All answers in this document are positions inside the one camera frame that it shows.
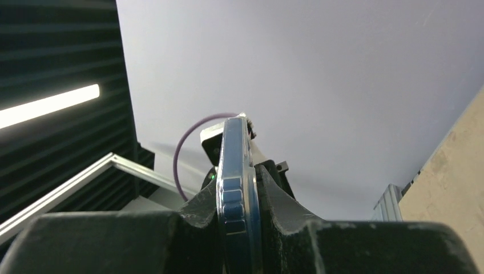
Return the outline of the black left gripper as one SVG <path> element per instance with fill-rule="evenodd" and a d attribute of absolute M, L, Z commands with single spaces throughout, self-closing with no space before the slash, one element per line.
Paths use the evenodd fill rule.
<path fill-rule="evenodd" d="M 272 193 L 265 186 L 278 188 L 278 192 L 285 192 L 292 199 L 295 198 L 285 173 L 288 166 L 282 162 L 275 164 L 273 160 L 266 160 L 245 171 L 237 171 L 234 176 L 222 179 L 218 187 L 218 173 L 211 168 L 204 178 L 201 190 L 201 201 L 216 201 L 217 197 L 224 197 L 219 192 L 237 192 L 238 197 L 248 196 L 250 199 L 265 200 Z"/>

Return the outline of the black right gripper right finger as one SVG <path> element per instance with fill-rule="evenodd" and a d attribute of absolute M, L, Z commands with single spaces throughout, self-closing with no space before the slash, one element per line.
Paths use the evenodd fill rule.
<path fill-rule="evenodd" d="M 461 238 L 429 222 L 324 220 L 256 167 L 264 273 L 478 273 Z"/>

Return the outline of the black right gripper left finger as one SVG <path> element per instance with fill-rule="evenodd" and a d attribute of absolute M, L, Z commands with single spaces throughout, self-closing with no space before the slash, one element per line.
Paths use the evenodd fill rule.
<path fill-rule="evenodd" d="M 2 273 L 220 273 L 216 184 L 178 211 L 48 213 L 31 221 Z"/>

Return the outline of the blue phone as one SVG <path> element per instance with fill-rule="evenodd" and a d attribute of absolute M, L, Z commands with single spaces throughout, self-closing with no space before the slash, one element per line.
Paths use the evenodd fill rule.
<path fill-rule="evenodd" d="M 262 273 L 261 217 L 247 119 L 224 123 L 216 179 L 217 219 L 227 273 Z"/>

